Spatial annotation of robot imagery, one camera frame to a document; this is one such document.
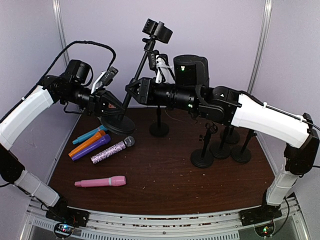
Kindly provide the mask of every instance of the white wall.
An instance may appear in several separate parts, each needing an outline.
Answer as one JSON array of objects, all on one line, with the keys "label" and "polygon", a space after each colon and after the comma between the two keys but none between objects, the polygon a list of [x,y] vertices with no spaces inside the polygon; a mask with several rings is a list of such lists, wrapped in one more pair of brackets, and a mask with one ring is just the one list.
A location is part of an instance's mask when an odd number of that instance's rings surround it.
[{"label": "white wall", "polygon": [[[262,64],[253,94],[291,113],[311,114],[320,125],[320,1],[273,1]],[[263,135],[271,161],[283,163],[285,143]],[[316,165],[320,165],[318,155]],[[299,179],[294,191],[312,239],[320,238],[320,171]]]},{"label": "white wall", "polygon": [[[0,1],[0,116],[30,90],[60,51],[51,0]],[[64,69],[59,61],[51,73]],[[31,123],[11,150],[46,182],[75,121],[58,103]],[[12,186],[0,188],[0,239],[18,239],[29,200]]]},{"label": "white wall", "polygon": [[[264,12],[264,0],[69,0],[61,1],[66,41],[93,40],[115,49],[119,69],[109,89],[121,101],[133,78],[148,37],[142,29],[148,18],[173,31],[169,44],[155,49],[169,56],[195,54],[208,58],[210,85],[247,90]],[[92,65],[95,78],[106,69],[111,54],[91,46],[75,46],[70,59]],[[148,64],[142,72],[153,77]],[[138,104],[131,101],[131,106]]]}]

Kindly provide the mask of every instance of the black cable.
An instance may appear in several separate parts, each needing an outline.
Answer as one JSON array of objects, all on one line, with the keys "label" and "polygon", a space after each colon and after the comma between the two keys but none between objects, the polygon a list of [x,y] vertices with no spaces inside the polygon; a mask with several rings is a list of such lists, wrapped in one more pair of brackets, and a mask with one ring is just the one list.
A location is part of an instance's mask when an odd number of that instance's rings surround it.
[{"label": "black cable", "polygon": [[[274,106],[266,105],[265,107],[266,107],[267,109],[272,109],[272,110],[274,110],[274,111],[276,111],[276,112],[278,112],[278,113],[287,115],[287,116],[292,117],[292,118],[294,118],[294,119],[301,120],[300,117],[298,117],[298,116],[296,116],[296,115],[294,115],[294,114],[292,114],[292,113],[290,113],[290,112],[283,111],[283,110],[281,110],[281,109],[279,109],[279,108],[276,108],[276,107],[274,107]],[[318,127],[317,125],[315,125],[315,124],[313,124],[313,123],[311,123],[311,122],[308,122],[308,121],[306,121],[306,120],[302,120],[302,122],[305,123],[305,124],[308,124],[308,125],[310,125],[310,126],[312,126],[312,127],[314,127],[314,128],[316,128],[318,131],[320,131],[320,127]]]},{"label": "black cable", "polygon": [[318,166],[318,165],[313,165],[312,167],[313,167],[313,168],[320,169],[320,166]]},{"label": "black cable", "polygon": [[163,82],[165,82],[165,81],[166,81],[166,77],[165,77],[164,73],[162,72],[161,68],[159,68],[159,72],[160,72],[161,76],[162,76],[163,79],[164,79]]},{"label": "black cable", "polygon": [[44,204],[41,203],[41,206],[40,206],[41,210],[44,211],[44,212],[48,212],[48,211],[49,211],[49,208],[47,208],[47,210],[44,210],[44,209],[42,208],[43,206],[44,206]]},{"label": "black cable", "polygon": [[92,80],[94,79],[94,71],[92,70],[92,67],[91,67],[91,66],[90,66],[90,71],[91,71],[90,80],[88,81],[87,84],[83,85],[83,87],[88,87],[88,86],[92,83]]},{"label": "black cable", "polygon": [[276,232],[274,232],[274,233],[272,234],[272,236],[274,236],[274,235],[276,235],[278,232],[280,232],[280,230],[284,227],[284,225],[286,224],[286,222],[287,222],[287,220],[288,220],[288,218],[289,218],[289,215],[290,215],[290,206],[289,206],[289,203],[288,203],[286,197],[284,198],[284,200],[285,200],[285,202],[286,202],[286,205],[288,206],[288,214],[286,215],[286,218],[285,218],[284,222],[282,223],[281,227],[280,227]]},{"label": "black cable", "polygon": [[[40,78],[40,80],[30,89],[30,91],[24,96],[23,99],[26,99],[36,88],[37,86],[41,83],[41,81],[45,78],[45,76],[48,74],[48,72],[52,69],[52,67],[56,64],[56,62],[58,61],[58,59],[62,56],[62,54],[68,49],[70,48],[72,45],[74,44],[89,44],[89,45],[95,45],[95,46],[99,46],[105,49],[108,49],[109,51],[112,52],[112,59],[109,63],[109,66],[107,68],[107,70],[111,67],[111,65],[114,63],[115,59],[116,59],[116,52],[115,50],[113,50],[110,46],[99,43],[99,42],[95,42],[95,41],[73,41],[71,43],[69,43],[57,56],[56,58],[53,60],[53,62],[51,63],[51,65],[49,66],[49,68],[45,71],[45,73],[42,75],[42,77]],[[21,99],[19,102],[17,102],[1,119],[0,119],[0,123],[2,123],[12,112],[14,109],[16,109],[21,103],[23,102],[23,100]]]},{"label": "black cable", "polygon": [[68,105],[69,105],[69,102],[67,101],[67,102],[65,103],[64,108],[63,108],[63,111],[64,111],[66,114],[78,114],[78,115],[82,114],[82,112],[80,112],[80,111],[67,111]]},{"label": "black cable", "polygon": [[164,108],[164,112],[165,112],[165,114],[166,114],[169,118],[171,118],[172,120],[175,120],[175,121],[179,121],[179,122],[187,123],[187,124],[193,124],[193,125],[198,123],[198,120],[197,120],[197,119],[195,119],[194,123],[191,123],[191,122],[188,122],[188,121],[183,121],[183,120],[174,118],[174,117],[170,116],[170,114],[168,113],[166,107]]},{"label": "black cable", "polygon": [[4,187],[6,187],[6,186],[8,186],[8,185],[10,185],[11,183],[10,182],[8,182],[8,183],[6,183],[6,184],[4,184],[4,185],[0,185],[0,188],[4,188]]},{"label": "black cable", "polygon": [[170,74],[171,74],[172,79],[173,79],[174,81],[176,81],[176,78],[175,78],[174,72],[172,71],[172,69],[171,69],[171,68],[169,68],[169,72],[170,72]]}]

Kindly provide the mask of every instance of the overhead camera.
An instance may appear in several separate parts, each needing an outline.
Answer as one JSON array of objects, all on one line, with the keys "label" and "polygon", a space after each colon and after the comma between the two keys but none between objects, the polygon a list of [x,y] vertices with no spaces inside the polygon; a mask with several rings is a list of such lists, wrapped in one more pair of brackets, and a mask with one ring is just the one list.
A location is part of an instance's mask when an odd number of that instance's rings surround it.
[{"label": "overhead camera", "polygon": [[150,18],[146,21],[142,32],[164,44],[169,42],[173,33],[170,29],[165,27],[163,22],[159,21],[158,23]]},{"label": "overhead camera", "polygon": [[91,66],[89,64],[80,60],[72,59],[60,77],[68,83],[84,84],[90,69]]},{"label": "overhead camera", "polygon": [[208,60],[203,56],[180,55],[173,59],[175,83],[178,87],[209,87]]}]

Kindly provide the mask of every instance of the white robot arm segment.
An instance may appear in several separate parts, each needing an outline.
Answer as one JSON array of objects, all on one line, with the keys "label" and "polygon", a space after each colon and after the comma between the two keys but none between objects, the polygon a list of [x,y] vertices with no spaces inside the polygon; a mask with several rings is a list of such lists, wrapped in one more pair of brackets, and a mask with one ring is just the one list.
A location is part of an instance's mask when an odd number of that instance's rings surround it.
[{"label": "white robot arm segment", "polygon": [[21,176],[14,184],[30,193],[32,197],[41,200],[49,207],[53,207],[60,199],[56,191],[27,170],[22,171]]},{"label": "white robot arm segment", "polygon": [[271,135],[295,148],[307,140],[308,124],[261,106],[244,94],[239,95],[238,102],[242,106],[236,109],[231,125]]},{"label": "white robot arm segment", "polygon": [[0,144],[9,150],[23,130],[54,101],[47,89],[37,88],[0,124]]}]

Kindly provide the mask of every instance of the purple microphone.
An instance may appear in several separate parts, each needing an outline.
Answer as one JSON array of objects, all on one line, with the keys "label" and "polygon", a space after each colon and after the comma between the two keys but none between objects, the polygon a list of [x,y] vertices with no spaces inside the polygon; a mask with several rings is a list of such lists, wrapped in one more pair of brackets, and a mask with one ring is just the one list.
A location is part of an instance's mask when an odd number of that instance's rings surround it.
[{"label": "purple microphone", "polygon": [[82,158],[84,155],[92,152],[93,150],[97,149],[98,147],[108,144],[111,141],[111,137],[109,136],[109,134],[106,134],[104,136],[102,136],[99,140],[95,141],[94,143],[92,143],[91,145],[87,146],[85,149],[79,151],[77,154],[75,154],[72,157],[72,161],[76,161],[79,158]]},{"label": "purple microphone", "polygon": [[123,141],[118,142],[117,144],[107,148],[106,150],[98,153],[91,157],[91,161],[93,164],[97,164],[98,162],[122,151],[127,147],[131,147],[135,144],[135,139],[132,136],[126,137]]}]

